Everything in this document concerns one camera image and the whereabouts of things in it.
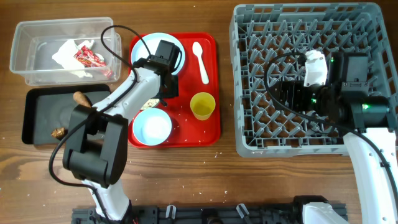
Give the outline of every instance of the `yellow cup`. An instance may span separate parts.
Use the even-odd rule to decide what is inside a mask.
[[[191,99],[191,110],[193,115],[198,120],[207,120],[214,109],[216,108],[216,101],[209,93],[197,93]]]

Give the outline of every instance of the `plastic bin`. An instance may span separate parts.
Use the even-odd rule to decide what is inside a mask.
[[[49,21],[20,22],[12,41],[10,70],[25,77],[28,85],[59,85],[115,82],[120,77],[121,61],[113,57],[102,45],[102,31],[113,25],[109,17],[57,19]],[[78,45],[84,40],[94,40],[92,51],[101,54],[105,67],[66,70],[52,59],[52,55],[68,39]],[[107,46],[121,55],[121,39],[114,29],[104,34]],[[106,78],[105,70],[113,75]],[[92,77],[80,78],[75,72],[84,71]]]
[[[238,5],[229,26],[229,42],[236,150],[243,157],[348,154],[336,130],[275,110],[262,78],[267,62],[282,53],[318,49],[329,61],[330,52],[365,52],[369,55],[369,95],[388,97],[398,110],[397,71],[377,4]],[[280,61],[270,69],[269,86],[277,80],[304,79],[296,58]]]

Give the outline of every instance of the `green light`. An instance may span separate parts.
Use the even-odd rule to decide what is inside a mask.
[[[366,110],[366,109],[368,109],[368,108],[370,108],[369,105],[362,105],[362,109]]]

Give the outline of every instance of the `spoon handle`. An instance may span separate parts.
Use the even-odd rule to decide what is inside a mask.
[[[198,61],[199,61],[201,82],[203,82],[203,84],[209,84],[209,77],[207,76],[205,64],[203,64],[203,60],[201,59],[201,56],[198,56]]]

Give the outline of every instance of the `red and white snack wrapper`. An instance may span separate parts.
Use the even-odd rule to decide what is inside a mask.
[[[90,67],[105,67],[105,62],[101,60],[92,50],[83,46],[75,55],[74,58],[82,63],[86,68]],[[113,72],[111,70],[102,71],[106,78],[110,78]]]

